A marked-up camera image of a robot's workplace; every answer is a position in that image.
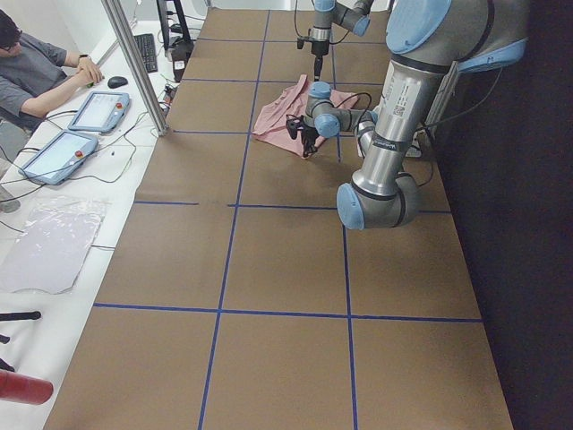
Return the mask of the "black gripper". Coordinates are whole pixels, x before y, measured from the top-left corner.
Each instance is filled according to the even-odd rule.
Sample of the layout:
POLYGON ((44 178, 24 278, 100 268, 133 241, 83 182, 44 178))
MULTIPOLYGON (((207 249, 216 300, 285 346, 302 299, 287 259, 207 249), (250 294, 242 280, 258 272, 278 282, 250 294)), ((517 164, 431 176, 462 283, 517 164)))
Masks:
POLYGON ((321 79, 322 58, 329 53, 330 41, 313 39, 309 36, 298 36, 296 42, 297 48, 302 49, 305 42, 312 45, 311 53, 316 56, 313 63, 313 79, 319 81, 321 79))
POLYGON ((307 124, 304 115, 287 114, 286 129, 292 140, 295 140, 298 136, 301 137, 303 143, 302 158, 308 159, 311 157, 314 153, 314 144, 319 135, 313 126, 307 124))

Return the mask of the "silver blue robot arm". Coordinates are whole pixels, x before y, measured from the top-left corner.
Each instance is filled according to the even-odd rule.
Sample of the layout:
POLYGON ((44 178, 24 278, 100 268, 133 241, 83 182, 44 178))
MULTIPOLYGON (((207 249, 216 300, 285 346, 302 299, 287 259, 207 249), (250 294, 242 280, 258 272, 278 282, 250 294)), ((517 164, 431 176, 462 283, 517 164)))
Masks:
POLYGON ((356 1, 350 8, 335 0, 315 1, 313 26, 308 29, 306 35, 299 33, 294 18, 297 48, 302 49, 305 43, 311 44, 311 53, 314 56, 313 79, 316 82, 321 79, 323 59, 333 45, 332 25, 362 37, 370 25, 372 5, 373 1, 356 1))
POLYGON ((363 164, 337 192, 347 228, 395 228, 415 217, 419 189, 402 164, 443 77, 452 68, 475 73, 518 61, 529 11, 527 1, 400 1, 386 27, 391 58, 378 112, 335 107, 326 82, 311 85, 304 113, 289 116, 286 128, 302 139, 304 154, 320 137, 355 134, 363 164))

